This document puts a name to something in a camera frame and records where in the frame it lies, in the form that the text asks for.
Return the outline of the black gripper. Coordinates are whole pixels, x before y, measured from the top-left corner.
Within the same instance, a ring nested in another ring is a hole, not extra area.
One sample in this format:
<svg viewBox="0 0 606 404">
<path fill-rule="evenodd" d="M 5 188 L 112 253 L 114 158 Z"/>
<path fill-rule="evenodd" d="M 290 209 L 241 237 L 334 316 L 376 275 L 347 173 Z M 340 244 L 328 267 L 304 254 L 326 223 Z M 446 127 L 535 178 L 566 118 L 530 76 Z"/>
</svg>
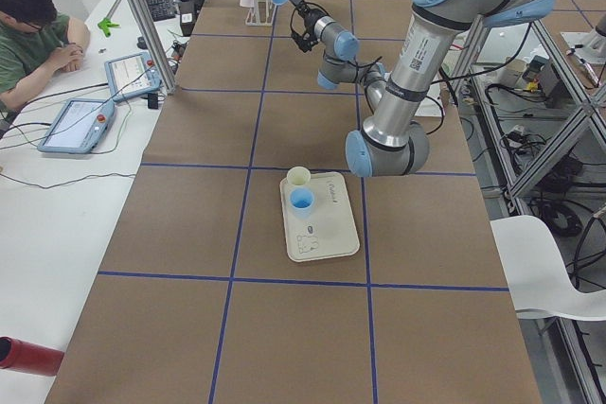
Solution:
<svg viewBox="0 0 606 404">
<path fill-rule="evenodd" d="M 327 15 L 327 11 L 315 3 L 308 3 L 303 0 L 289 1 L 294 6 L 290 20 L 291 38 L 302 52 L 309 52 L 320 42 L 315 33 L 315 25 Z M 295 13 L 303 20 L 304 32 L 302 34 L 299 34 L 293 27 Z"/>
</svg>

